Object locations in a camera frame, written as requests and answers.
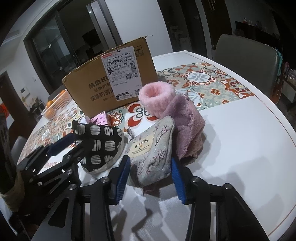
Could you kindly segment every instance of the white plastic basket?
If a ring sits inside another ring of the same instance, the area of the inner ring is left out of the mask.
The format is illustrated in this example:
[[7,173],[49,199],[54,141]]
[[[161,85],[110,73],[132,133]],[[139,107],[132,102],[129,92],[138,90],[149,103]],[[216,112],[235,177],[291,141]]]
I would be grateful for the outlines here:
[[49,121],[55,118],[71,101],[71,96],[69,92],[65,89],[62,95],[57,95],[52,100],[54,103],[50,107],[46,107],[41,115],[45,116]]

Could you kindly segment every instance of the screw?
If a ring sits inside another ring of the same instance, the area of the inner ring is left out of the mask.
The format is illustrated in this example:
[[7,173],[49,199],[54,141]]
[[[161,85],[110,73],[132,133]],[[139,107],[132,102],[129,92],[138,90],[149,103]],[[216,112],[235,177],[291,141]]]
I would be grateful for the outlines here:
[[68,186],[69,190],[74,190],[76,187],[77,187],[76,184],[70,184]]
[[194,183],[199,182],[199,180],[200,180],[200,178],[199,178],[199,177],[196,177],[196,176],[194,176],[194,177],[191,179],[191,181],[193,181]]
[[101,178],[101,182],[102,183],[107,183],[107,182],[109,182],[110,181],[110,179],[108,178],[108,177],[102,177]]
[[226,189],[231,189],[231,188],[233,188],[233,186],[232,186],[230,183],[225,183],[225,184],[224,184],[224,187],[225,187]]

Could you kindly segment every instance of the fruit basket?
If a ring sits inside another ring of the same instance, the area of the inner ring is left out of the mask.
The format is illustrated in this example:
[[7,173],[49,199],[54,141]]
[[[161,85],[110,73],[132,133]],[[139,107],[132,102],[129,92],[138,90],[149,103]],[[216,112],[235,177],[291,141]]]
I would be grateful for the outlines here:
[[49,121],[52,120],[67,106],[71,99],[69,92],[66,89],[62,90],[52,101],[48,101],[41,115]]

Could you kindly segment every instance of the tile pattern tablecloth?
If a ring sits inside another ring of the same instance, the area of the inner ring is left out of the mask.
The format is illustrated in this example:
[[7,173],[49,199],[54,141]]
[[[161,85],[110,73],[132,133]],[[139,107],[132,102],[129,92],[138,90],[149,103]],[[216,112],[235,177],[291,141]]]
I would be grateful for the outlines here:
[[[254,95],[237,80],[206,62],[164,69],[158,71],[157,75],[159,80],[172,84],[177,92],[188,93],[198,110]],[[150,115],[140,102],[117,108],[107,114],[113,126],[125,131],[130,127],[135,135],[157,122],[157,118]],[[72,121],[79,121],[82,117],[83,112],[71,101],[57,117],[29,137],[19,160],[38,146],[54,143],[71,132]]]

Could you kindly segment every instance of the barcode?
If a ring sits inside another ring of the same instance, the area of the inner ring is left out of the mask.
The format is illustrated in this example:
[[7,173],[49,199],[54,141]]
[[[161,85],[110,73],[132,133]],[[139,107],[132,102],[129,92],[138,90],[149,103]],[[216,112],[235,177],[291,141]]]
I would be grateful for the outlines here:
[[120,63],[123,63],[125,61],[129,61],[129,60],[133,60],[133,56],[132,55],[129,55],[129,56],[126,56],[126,57],[123,57],[123,58],[118,58],[118,59],[112,60],[112,61],[108,62],[107,65],[108,66],[111,66],[111,65],[114,65],[114,64],[120,64]]
[[139,91],[140,91],[140,89],[138,89],[138,90],[135,90],[135,94],[136,94],[136,96],[138,96],[138,95],[139,95]]
[[131,73],[133,74],[133,77],[134,78],[138,77],[138,72],[137,72],[135,62],[134,61],[130,62],[130,65],[131,65]]
[[132,78],[133,78],[133,76],[131,75],[131,73],[126,74],[126,79],[127,80],[132,79]]

